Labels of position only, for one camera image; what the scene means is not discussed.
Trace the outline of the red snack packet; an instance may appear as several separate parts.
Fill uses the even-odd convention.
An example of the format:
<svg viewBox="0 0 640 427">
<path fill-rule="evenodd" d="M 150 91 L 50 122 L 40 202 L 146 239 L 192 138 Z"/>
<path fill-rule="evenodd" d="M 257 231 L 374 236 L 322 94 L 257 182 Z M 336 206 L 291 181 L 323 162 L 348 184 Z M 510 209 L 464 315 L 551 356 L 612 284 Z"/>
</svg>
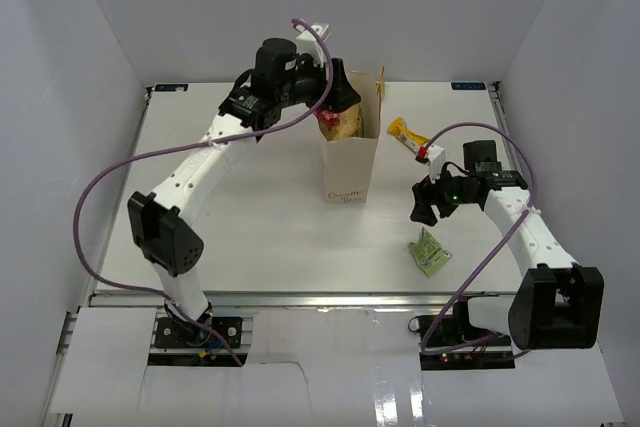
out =
<svg viewBox="0 0 640 427">
<path fill-rule="evenodd" d="M 334 128 L 340 124 L 340 114 L 333 112 L 328 109 L 322 109 L 317 114 L 316 117 L 321 126 L 327 129 Z"/>
</svg>

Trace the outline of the brown kraft chips bag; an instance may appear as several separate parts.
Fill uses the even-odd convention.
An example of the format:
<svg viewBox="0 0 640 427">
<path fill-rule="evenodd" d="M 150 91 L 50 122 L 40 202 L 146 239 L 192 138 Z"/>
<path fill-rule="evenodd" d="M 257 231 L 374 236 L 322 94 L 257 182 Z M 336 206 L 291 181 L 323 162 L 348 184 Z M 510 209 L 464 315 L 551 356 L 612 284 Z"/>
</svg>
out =
<svg viewBox="0 0 640 427">
<path fill-rule="evenodd" d="M 360 104 L 339 114 L 341 120 L 338 126 L 327 129 L 319 124 L 320 131 L 327 141 L 359 138 L 364 135 L 363 114 Z"/>
</svg>

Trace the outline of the green snack packet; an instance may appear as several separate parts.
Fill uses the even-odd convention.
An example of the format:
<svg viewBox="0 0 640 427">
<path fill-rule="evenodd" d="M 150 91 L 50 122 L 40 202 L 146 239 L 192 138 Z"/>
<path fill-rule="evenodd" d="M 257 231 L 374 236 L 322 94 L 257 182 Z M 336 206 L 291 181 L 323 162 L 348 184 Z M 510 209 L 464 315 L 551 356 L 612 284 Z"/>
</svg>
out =
<svg viewBox="0 0 640 427">
<path fill-rule="evenodd" d="M 408 243 L 408 250 L 418 269 L 427 277 L 438 273 L 453 257 L 426 228 L 421 229 L 416 241 Z"/>
</svg>

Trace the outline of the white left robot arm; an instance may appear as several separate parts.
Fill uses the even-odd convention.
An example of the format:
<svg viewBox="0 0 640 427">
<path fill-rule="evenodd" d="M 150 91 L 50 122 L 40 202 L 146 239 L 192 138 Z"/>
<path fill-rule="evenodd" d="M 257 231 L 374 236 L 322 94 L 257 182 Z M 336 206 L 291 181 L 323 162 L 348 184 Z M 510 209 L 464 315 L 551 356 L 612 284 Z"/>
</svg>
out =
<svg viewBox="0 0 640 427">
<path fill-rule="evenodd" d="M 204 242 L 194 231 L 198 211 L 216 184 L 285 108 L 304 104 L 312 111 L 342 113 L 360 102 L 340 58 L 326 59 L 320 45 L 298 38 L 269 38 L 257 50 L 253 68 L 236 79 L 196 149 L 150 193 L 134 192 L 127 202 L 134 244 L 154 265 L 165 306 L 177 334 L 199 346 L 211 334 L 210 310 L 196 264 Z"/>
</svg>

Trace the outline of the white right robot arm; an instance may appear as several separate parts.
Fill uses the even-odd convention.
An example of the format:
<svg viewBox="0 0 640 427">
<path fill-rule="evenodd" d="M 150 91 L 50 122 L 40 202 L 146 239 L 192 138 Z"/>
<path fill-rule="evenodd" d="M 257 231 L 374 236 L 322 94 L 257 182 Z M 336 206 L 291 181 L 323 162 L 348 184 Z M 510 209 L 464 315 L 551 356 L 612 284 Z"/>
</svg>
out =
<svg viewBox="0 0 640 427">
<path fill-rule="evenodd" d="M 464 167 L 454 176 L 445 161 L 412 187 L 412 221 L 433 227 L 462 205 L 476 205 L 502 234 L 521 272 L 513 295 L 464 295 L 453 303 L 453 337 L 477 344 L 486 334 L 506 335 L 521 350 L 589 349 L 597 338 L 604 278 L 555 239 L 532 203 L 533 188 L 506 170 L 491 140 L 463 146 Z"/>
</svg>

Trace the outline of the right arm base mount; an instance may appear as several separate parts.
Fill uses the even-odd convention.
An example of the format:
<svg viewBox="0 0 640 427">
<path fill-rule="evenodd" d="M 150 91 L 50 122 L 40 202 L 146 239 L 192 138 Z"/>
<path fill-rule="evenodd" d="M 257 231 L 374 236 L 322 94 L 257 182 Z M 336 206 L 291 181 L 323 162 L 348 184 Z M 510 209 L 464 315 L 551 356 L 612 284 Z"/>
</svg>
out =
<svg viewBox="0 0 640 427">
<path fill-rule="evenodd" d="M 489 336 L 487 330 L 475 327 L 463 327 L 452 316 L 447 316 L 437 326 L 427 342 L 429 350 L 450 348 Z M 511 339 L 500 336 L 484 344 L 465 347 L 438 356 L 420 353 L 420 366 L 423 372 L 435 371 L 472 371 L 514 369 L 514 352 Z"/>
</svg>

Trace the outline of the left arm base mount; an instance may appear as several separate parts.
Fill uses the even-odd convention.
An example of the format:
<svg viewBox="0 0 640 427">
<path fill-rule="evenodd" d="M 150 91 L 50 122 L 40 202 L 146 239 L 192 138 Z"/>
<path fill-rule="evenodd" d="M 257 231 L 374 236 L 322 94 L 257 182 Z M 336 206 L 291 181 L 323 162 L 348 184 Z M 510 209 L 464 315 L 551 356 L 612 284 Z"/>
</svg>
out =
<svg viewBox="0 0 640 427">
<path fill-rule="evenodd" d="M 154 326 L 148 365 L 156 367 L 241 367 L 247 353 L 243 347 L 242 317 L 213 317 L 211 327 L 228 344 L 229 350 L 216 335 L 204 333 L 203 340 L 188 340 L 187 332 L 169 316 L 157 318 Z"/>
</svg>

